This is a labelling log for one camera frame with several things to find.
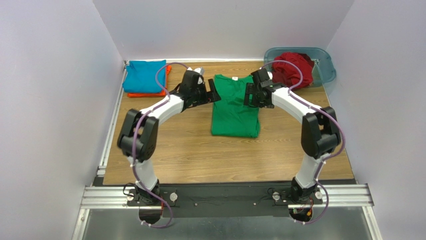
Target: wooden tabletop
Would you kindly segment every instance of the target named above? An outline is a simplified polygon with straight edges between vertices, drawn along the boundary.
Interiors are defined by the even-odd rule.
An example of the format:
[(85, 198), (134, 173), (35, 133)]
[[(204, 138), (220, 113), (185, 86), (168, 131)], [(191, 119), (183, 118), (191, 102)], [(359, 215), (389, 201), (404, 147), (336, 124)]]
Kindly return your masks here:
[[(246, 77), (262, 62), (196, 62), (203, 67), (204, 79), (216, 74)], [(182, 81), (185, 68), (173, 65), (168, 88)], [(323, 87), (296, 91), (307, 101), (329, 105)], [(134, 182), (130, 164), (117, 147), (117, 139), (126, 113), (147, 108), (162, 97), (129, 98), (124, 93), (114, 131), (103, 183), (122, 185)], [(257, 138), (212, 136), (213, 104), (190, 108), (171, 117), (159, 127), (157, 147), (152, 156), (155, 174), (161, 183), (225, 183), (289, 181), (299, 171), (304, 152), (301, 147), (301, 124), (280, 108), (259, 111), (260, 134)], [(345, 152), (327, 161), (320, 179), (353, 179)]]

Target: folded green shirt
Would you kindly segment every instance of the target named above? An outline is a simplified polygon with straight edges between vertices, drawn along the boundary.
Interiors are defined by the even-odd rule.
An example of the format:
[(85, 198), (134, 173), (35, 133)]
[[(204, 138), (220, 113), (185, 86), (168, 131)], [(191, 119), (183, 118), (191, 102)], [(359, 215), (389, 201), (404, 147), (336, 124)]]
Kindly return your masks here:
[(212, 135), (257, 138), (261, 130), (259, 108), (243, 104), (247, 83), (253, 83), (251, 75), (238, 80), (221, 74), (214, 76), (214, 85), (222, 100), (213, 104)]

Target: orange folded cloth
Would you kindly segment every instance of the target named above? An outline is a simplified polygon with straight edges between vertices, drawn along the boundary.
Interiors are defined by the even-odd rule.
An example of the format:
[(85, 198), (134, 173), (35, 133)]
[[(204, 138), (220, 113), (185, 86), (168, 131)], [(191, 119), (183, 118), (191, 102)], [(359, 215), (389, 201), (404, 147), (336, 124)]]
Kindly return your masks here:
[[(165, 88), (167, 88), (167, 82), (169, 78), (169, 73), (172, 70), (172, 66), (168, 65), (165, 67)], [(140, 98), (140, 97), (164, 97), (166, 95), (166, 91), (162, 90), (159, 93), (127, 93), (127, 97), (129, 98)]]

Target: white baseboard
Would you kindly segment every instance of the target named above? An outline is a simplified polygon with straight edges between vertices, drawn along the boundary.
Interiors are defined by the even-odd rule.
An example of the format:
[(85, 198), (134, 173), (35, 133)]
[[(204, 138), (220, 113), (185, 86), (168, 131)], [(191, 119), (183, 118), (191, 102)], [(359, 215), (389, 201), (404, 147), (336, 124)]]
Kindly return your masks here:
[[(136, 59), (134, 61), (161, 61), (161, 59)], [(199, 62), (263, 62), (263, 58), (166, 58), (167, 63), (179, 62), (179, 63), (199, 63)]]

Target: clothing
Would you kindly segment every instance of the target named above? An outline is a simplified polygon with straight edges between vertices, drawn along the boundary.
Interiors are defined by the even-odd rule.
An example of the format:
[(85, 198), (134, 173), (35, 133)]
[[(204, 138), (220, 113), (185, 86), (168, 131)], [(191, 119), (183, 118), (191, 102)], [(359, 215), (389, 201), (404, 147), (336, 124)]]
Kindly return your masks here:
[[(303, 81), (296, 89), (310, 86), (314, 81), (312, 69), (315, 63), (308, 55), (303, 53), (284, 52), (274, 60), (288, 61), (300, 69), (303, 74)], [(300, 80), (301, 76), (294, 66), (285, 62), (272, 63), (272, 81), (274, 83), (283, 83), (287, 87), (290, 87), (297, 84)]]
[[(125, 67), (127, 76), (122, 84), (126, 93), (158, 94), (162, 91), (158, 86), (155, 76), (158, 70), (166, 65), (162, 61), (130, 61)], [(158, 81), (166, 86), (166, 70), (158, 74)]]
[(221, 74), (214, 76), (214, 85), (221, 100), (213, 104), (212, 135), (244, 138), (259, 135), (259, 108), (243, 105), (247, 83), (253, 83), (251, 75), (238, 80)]
[[(172, 70), (172, 66), (168, 65), (165, 67), (165, 88), (167, 88), (167, 83), (169, 80), (169, 73)], [(129, 98), (141, 98), (141, 97), (164, 97), (166, 95), (166, 91), (161, 90), (160, 93), (127, 93), (127, 97)]]

